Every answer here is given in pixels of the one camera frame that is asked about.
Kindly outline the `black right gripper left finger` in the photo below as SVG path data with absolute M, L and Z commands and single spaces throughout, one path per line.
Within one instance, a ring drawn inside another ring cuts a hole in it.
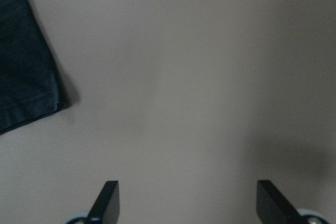
M 88 213 L 88 223 L 117 224 L 119 214 L 119 182 L 107 181 Z

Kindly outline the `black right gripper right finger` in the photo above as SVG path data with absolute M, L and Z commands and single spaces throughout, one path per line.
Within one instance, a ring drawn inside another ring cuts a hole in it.
M 257 181 L 256 213 L 263 224 L 307 223 L 270 180 Z

